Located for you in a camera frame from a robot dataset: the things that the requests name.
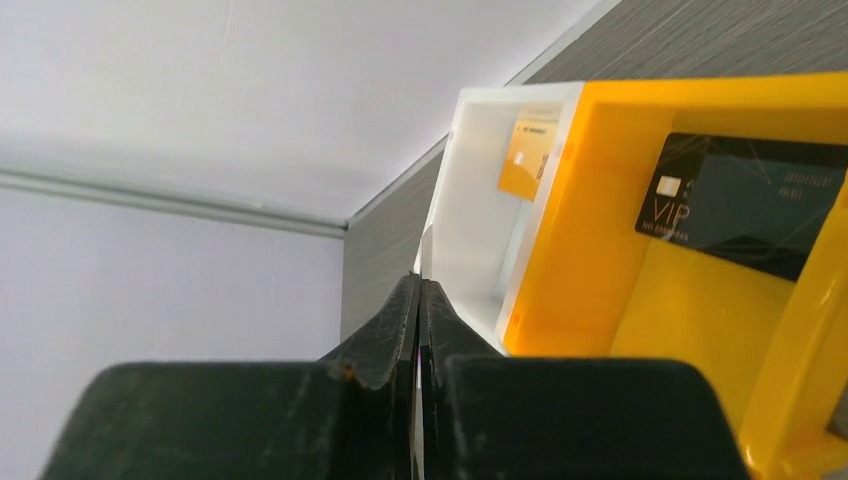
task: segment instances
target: black card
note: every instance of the black card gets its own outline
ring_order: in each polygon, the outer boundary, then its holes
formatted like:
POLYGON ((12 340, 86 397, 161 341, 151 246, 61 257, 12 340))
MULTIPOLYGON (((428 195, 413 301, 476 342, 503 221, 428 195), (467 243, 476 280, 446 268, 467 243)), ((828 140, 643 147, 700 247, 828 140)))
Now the black card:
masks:
POLYGON ((796 281, 848 167, 848 146, 672 133, 636 231, 796 281))

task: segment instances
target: yellow card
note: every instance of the yellow card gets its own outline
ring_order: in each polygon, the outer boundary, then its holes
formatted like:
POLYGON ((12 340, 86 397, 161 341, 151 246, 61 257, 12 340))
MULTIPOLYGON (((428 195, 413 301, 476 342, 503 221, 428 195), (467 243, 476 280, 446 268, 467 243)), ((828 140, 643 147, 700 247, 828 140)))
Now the yellow card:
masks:
POLYGON ((556 123, 538 120, 515 122, 498 189, 533 201, 555 135, 556 123))

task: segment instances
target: gray wood surface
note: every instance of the gray wood surface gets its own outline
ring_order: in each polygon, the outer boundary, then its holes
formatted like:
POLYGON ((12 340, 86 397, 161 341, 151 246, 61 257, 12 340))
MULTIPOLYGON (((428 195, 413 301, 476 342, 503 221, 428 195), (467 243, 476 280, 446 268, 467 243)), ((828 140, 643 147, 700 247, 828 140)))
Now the gray wood surface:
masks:
MULTIPOLYGON (((846 69, 848 2, 843 0, 623 0, 529 83, 846 69)), ((342 338, 379 309, 411 268, 440 160, 347 232, 342 338)), ((848 431, 848 402, 836 419, 834 429, 848 431)), ((833 478, 848 479, 848 473, 833 478)))

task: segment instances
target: plastic container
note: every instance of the plastic container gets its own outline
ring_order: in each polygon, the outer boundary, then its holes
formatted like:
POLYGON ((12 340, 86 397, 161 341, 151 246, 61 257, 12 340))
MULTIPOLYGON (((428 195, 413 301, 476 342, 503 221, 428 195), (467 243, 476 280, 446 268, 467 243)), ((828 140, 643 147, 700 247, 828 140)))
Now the plastic container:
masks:
POLYGON ((826 428, 848 380, 846 188, 797 281, 684 248, 634 228, 646 195, 667 187, 654 172, 674 132, 848 145, 848 75, 587 83, 505 346, 688 362, 757 477, 840 468, 848 444, 826 428))
POLYGON ((521 283, 582 86, 460 93, 416 269, 437 279, 463 320, 502 352, 495 326, 502 310, 512 310, 505 302, 521 283), (533 201, 498 189, 516 122, 526 119, 556 128, 533 201))

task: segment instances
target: white backdrop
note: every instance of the white backdrop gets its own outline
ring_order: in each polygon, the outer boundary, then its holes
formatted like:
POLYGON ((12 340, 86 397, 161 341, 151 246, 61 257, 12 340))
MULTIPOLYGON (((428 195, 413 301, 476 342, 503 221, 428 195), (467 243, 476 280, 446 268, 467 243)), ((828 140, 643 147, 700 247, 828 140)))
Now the white backdrop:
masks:
POLYGON ((103 368, 315 359, 342 240, 0 190, 0 478, 36 478, 103 368))

